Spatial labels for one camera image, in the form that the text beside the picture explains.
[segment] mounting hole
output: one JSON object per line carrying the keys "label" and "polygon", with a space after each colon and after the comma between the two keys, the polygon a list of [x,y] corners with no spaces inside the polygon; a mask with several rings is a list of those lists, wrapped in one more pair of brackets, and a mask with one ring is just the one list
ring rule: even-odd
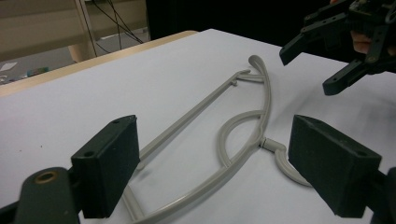
{"label": "mounting hole", "polygon": [[58,176],[58,173],[56,173],[55,171],[44,172],[44,173],[35,177],[35,183],[46,184],[46,183],[49,183],[50,181],[56,179],[57,176]]}
{"label": "mounting hole", "polygon": [[85,157],[91,157],[91,156],[93,156],[93,154],[95,154],[95,153],[92,152],[92,151],[88,151],[88,152],[84,153],[84,156]]}

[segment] black cable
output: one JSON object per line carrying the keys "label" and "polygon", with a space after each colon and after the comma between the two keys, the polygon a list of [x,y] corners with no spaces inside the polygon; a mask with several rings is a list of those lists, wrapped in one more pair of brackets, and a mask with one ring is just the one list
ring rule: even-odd
{"label": "black cable", "polygon": [[85,17],[84,10],[82,10],[82,15],[84,16],[84,21],[85,21],[85,24],[87,25],[87,28],[88,28],[88,34],[90,35],[91,44],[92,44],[92,47],[93,47],[93,52],[95,53],[95,56],[97,57],[98,55],[97,55],[97,53],[96,53],[96,48],[95,48],[95,45],[93,44],[93,41],[94,41],[94,40],[93,40],[92,35],[91,35],[91,30],[90,30],[90,26],[88,25],[87,18]]}
{"label": "black cable", "polygon": [[99,47],[99,48],[101,48],[102,50],[104,50],[106,53],[111,53],[110,51],[108,51],[108,50],[105,50],[102,46],[100,46],[98,43],[96,43],[96,45]]}
{"label": "black cable", "polygon": [[[113,12],[114,12],[114,18],[116,18],[116,22],[117,22],[117,24],[119,24],[119,20],[117,19],[117,11],[116,11],[116,9],[114,8],[114,6],[113,6],[113,2],[108,2],[110,5],[111,5],[111,7],[113,8]],[[119,26],[117,26],[117,32],[118,32],[118,35],[119,35],[119,45],[120,45],[120,49],[122,49],[122,44],[121,44],[121,36],[120,36],[120,27]]]}
{"label": "black cable", "polygon": [[112,7],[113,10],[115,11],[115,13],[119,16],[120,20],[122,21],[122,24],[128,29],[129,33],[130,33],[134,38],[136,38],[136,40],[137,40],[139,43],[142,44],[143,41],[140,40],[136,35],[134,35],[134,33],[132,33],[131,29],[129,29],[128,25],[127,25],[127,24],[125,23],[125,21],[122,19],[122,17],[121,17],[120,14],[117,12],[117,10],[114,8],[113,1],[112,1],[112,0],[107,0],[107,2],[111,5],[111,7]]}
{"label": "black cable", "polygon": [[137,41],[137,42],[139,42],[139,43],[143,43],[143,41],[142,40],[140,40],[137,36],[135,36],[133,33],[132,33],[132,31],[131,30],[127,30],[125,27],[123,27],[123,26],[121,26],[121,25],[119,25],[113,18],[111,18],[109,15],[107,15],[107,13],[105,13],[97,4],[96,4],[96,2],[95,1],[92,1],[93,2],[93,4],[103,13],[103,14],[105,14],[108,18],[110,18],[114,23],[116,23],[123,31],[125,31],[126,33],[125,34],[130,34],[130,35],[128,35],[129,37],[131,37],[133,40],[135,40],[135,41]]}

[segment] wooden table edge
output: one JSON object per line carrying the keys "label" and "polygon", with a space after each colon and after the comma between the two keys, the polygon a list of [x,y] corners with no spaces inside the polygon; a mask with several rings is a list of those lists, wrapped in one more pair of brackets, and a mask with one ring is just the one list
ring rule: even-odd
{"label": "wooden table edge", "polygon": [[146,49],[152,49],[152,48],[158,47],[160,45],[178,40],[180,38],[183,38],[183,37],[186,37],[189,35],[194,35],[196,33],[198,33],[198,32],[196,32],[196,31],[180,32],[180,33],[177,33],[174,35],[169,35],[169,36],[159,38],[156,40],[151,40],[144,44],[136,45],[136,46],[130,47],[128,49],[118,50],[116,52],[113,52],[113,53],[110,53],[107,55],[89,59],[89,60],[81,62],[81,63],[71,64],[66,67],[62,67],[62,68],[59,68],[56,70],[49,71],[49,72],[41,74],[39,76],[28,77],[28,78],[25,78],[25,79],[22,79],[19,81],[8,83],[6,85],[0,86],[0,97],[10,95],[10,94],[18,92],[18,91],[26,90],[33,86],[36,86],[36,85],[39,85],[39,84],[42,84],[42,83],[45,83],[48,81],[52,81],[59,77],[67,76],[67,75],[76,73],[78,71],[81,71],[81,70],[84,70],[84,69],[87,69],[90,67],[94,67],[101,63],[110,62],[110,61],[113,61],[113,60],[116,60],[119,58],[123,58],[123,57],[129,56],[129,55],[132,55],[132,54],[136,54],[136,53],[146,50]]}

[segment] white tabletop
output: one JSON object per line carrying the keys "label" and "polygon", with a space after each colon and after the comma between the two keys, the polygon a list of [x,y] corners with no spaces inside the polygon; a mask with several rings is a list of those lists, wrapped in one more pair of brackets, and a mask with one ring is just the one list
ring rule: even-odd
{"label": "white tabletop", "polygon": [[[111,120],[137,116],[140,148],[178,120],[235,72],[260,56],[273,94],[265,136],[289,146],[294,114],[321,119],[383,156],[380,171],[395,166],[396,76],[366,76],[334,96],[322,82],[346,64],[301,54],[287,66],[280,47],[217,30],[103,63],[0,98],[0,207],[19,199],[23,180],[41,169],[71,167],[70,157]],[[146,213],[172,202],[219,168],[216,134],[242,112],[262,109],[262,85],[240,81],[224,92],[172,141],[166,142],[130,186]],[[237,127],[232,156],[254,122]],[[311,188],[276,167],[274,154],[257,150],[221,189],[163,223],[369,223],[340,218]],[[82,223],[131,223],[123,202],[111,218]]]}

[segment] floor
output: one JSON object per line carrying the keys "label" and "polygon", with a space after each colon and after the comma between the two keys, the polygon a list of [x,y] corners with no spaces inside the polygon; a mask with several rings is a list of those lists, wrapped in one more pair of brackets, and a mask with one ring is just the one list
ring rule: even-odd
{"label": "floor", "polygon": [[[149,32],[147,28],[132,31],[132,33],[142,42],[149,41]],[[97,54],[102,56],[109,52],[115,52],[120,49],[139,45],[140,43],[127,34],[112,35],[103,37],[97,41]],[[5,62],[0,62],[0,69],[5,64],[16,63],[12,68],[0,71],[0,85],[7,85],[24,78],[39,76],[40,73],[55,70],[61,67],[75,63],[70,56],[68,47],[53,49],[26,57],[21,57]]]}

